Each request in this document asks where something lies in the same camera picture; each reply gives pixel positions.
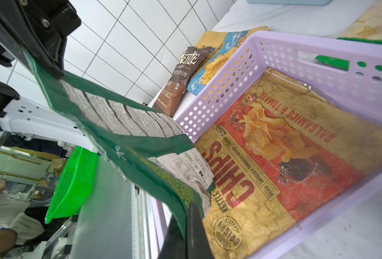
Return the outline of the beige red cassava chips bag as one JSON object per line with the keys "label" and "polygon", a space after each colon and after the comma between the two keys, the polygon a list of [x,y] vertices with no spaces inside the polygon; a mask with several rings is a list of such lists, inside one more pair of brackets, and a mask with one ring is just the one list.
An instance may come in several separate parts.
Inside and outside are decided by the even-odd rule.
{"label": "beige red cassava chips bag", "polygon": [[378,1],[362,14],[343,32],[340,38],[382,41],[382,1]]}

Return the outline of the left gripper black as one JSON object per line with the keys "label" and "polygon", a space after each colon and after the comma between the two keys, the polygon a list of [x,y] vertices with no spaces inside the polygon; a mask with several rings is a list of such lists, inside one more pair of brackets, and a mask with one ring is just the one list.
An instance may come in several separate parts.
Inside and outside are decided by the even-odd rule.
{"label": "left gripper black", "polygon": [[67,37],[82,24],[70,1],[0,1],[0,65],[30,55],[51,75],[64,76]]}

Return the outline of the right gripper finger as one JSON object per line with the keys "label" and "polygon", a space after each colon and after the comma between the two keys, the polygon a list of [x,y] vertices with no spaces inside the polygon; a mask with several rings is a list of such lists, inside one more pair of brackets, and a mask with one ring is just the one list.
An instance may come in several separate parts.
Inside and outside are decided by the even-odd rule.
{"label": "right gripper finger", "polygon": [[192,203],[187,214],[186,237],[183,237],[177,220],[171,217],[159,259],[212,259],[206,232],[198,207]]}

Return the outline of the green Real chips bag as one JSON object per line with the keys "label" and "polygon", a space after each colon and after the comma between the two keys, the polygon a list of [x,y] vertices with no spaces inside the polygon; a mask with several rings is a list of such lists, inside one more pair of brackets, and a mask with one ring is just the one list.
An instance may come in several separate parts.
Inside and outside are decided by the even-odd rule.
{"label": "green Real chips bag", "polygon": [[182,236],[188,210],[211,207],[213,173],[171,117],[69,72],[58,79],[24,53],[48,106],[72,120],[129,181],[167,205]]}

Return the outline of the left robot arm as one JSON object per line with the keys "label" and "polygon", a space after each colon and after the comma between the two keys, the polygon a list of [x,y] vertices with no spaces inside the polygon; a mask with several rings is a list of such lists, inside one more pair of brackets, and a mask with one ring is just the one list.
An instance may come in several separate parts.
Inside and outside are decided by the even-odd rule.
{"label": "left robot arm", "polygon": [[[61,79],[67,36],[81,23],[69,1],[0,1],[0,64],[9,66],[15,59],[29,70],[30,58],[34,58],[46,72]],[[98,151],[70,119],[19,95],[0,109],[0,127]]]}

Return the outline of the balsamico tomato chips bag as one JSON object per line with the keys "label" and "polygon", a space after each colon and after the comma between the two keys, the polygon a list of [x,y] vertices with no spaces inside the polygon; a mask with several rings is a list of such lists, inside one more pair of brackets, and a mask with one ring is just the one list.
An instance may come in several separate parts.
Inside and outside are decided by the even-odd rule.
{"label": "balsamico tomato chips bag", "polygon": [[200,137],[215,189],[203,225],[217,259],[242,259],[382,166],[382,128],[267,69]]}

